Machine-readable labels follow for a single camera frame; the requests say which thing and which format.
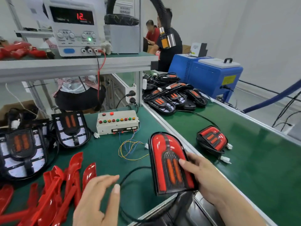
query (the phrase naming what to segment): knob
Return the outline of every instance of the knob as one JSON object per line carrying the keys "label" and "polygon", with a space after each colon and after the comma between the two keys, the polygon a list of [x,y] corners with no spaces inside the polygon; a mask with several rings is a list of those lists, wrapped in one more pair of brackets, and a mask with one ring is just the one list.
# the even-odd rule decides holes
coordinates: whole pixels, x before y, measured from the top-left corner
{"label": "knob", "polygon": [[64,35],[61,32],[57,33],[58,38],[64,38]]}
{"label": "knob", "polygon": [[71,39],[75,38],[75,34],[74,34],[74,33],[72,33],[72,32],[71,32],[71,33],[69,33],[69,36],[70,36],[70,38],[71,38]]}

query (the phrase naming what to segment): electrical outlet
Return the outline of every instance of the electrical outlet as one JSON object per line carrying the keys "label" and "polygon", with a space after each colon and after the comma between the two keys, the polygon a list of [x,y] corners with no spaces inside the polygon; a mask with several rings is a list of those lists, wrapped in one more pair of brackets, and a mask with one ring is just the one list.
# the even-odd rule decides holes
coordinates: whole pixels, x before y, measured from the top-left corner
{"label": "electrical outlet", "polygon": [[135,96],[126,97],[126,102],[129,103],[129,104],[130,104],[130,98],[135,98],[137,100],[137,89],[136,89],[136,86],[127,87],[126,88],[126,94],[128,94],[131,90],[135,91],[136,95]]}

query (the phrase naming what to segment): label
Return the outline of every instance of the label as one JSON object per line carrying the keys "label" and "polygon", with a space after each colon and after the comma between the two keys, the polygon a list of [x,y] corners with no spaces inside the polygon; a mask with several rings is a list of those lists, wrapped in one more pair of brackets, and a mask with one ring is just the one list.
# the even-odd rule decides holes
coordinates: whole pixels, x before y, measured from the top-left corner
{"label": "label", "polygon": [[222,85],[228,85],[234,83],[236,75],[226,76],[224,77]]}

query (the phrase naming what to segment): yellow wire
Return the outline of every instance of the yellow wire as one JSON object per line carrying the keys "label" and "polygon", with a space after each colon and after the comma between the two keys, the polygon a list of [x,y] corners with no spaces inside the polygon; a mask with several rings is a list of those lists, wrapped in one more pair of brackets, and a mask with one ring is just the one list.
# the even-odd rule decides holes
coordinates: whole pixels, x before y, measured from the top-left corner
{"label": "yellow wire", "polygon": [[[133,143],[133,144],[132,144],[131,149],[129,150],[129,152],[124,156],[124,155],[122,154],[122,146],[123,146],[125,143],[127,143],[127,142],[130,142],[130,143]],[[126,159],[126,160],[130,160],[130,161],[137,161],[137,160],[140,160],[140,159],[142,159],[142,158],[148,156],[149,154],[147,154],[147,155],[145,155],[145,156],[143,156],[143,157],[141,157],[141,158],[139,158],[139,159],[127,159],[127,158],[126,158],[126,156],[127,156],[127,155],[131,152],[131,150],[133,149],[133,146],[134,146],[135,144],[138,144],[138,143],[143,144],[143,143],[140,142],[140,141],[136,141],[136,142],[130,141],[130,140],[124,141],[124,142],[121,144],[121,146],[119,147],[119,149],[118,149],[118,156],[121,157],[121,158],[124,158],[124,159]]]}

